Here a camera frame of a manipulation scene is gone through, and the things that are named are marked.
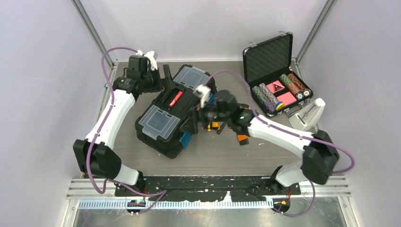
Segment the black plastic toolbox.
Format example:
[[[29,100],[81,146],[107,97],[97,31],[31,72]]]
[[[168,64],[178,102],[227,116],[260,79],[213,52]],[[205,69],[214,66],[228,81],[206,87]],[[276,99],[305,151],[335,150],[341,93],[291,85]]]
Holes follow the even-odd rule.
[[[204,70],[182,65],[172,76],[174,87],[168,91],[163,89],[136,120],[137,138],[167,158],[176,158],[193,136],[179,130],[188,118],[189,109],[196,109],[200,103],[193,90],[207,82],[211,93],[217,91],[215,81],[209,77],[210,74]]]

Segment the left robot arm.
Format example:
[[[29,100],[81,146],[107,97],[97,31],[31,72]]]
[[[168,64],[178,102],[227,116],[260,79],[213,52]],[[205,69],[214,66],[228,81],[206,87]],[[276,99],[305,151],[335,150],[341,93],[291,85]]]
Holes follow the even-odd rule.
[[[105,190],[95,183],[95,177],[127,186],[134,196],[141,195],[145,190],[142,172],[124,165],[113,147],[121,125],[138,97],[143,93],[162,91],[164,87],[156,59],[154,51],[138,52],[131,56],[131,66],[125,76],[114,82],[107,80],[110,97],[106,109],[89,134],[73,144],[80,170],[100,194]]]

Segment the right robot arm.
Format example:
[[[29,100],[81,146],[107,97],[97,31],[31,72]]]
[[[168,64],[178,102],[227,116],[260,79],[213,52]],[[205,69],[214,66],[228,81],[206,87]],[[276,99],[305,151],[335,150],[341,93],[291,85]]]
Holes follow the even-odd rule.
[[[329,147],[331,141],[326,132],[299,131],[274,122],[241,107],[227,90],[218,91],[215,103],[211,105],[210,94],[211,90],[206,86],[198,86],[192,91],[196,105],[181,131],[196,134],[199,123],[206,126],[209,122],[226,122],[238,135],[266,140],[297,155],[299,162],[279,166],[270,176],[270,189],[276,194],[282,194],[288,187],[303,181],[319,185],[327,183],[340,156],[336,149]]]

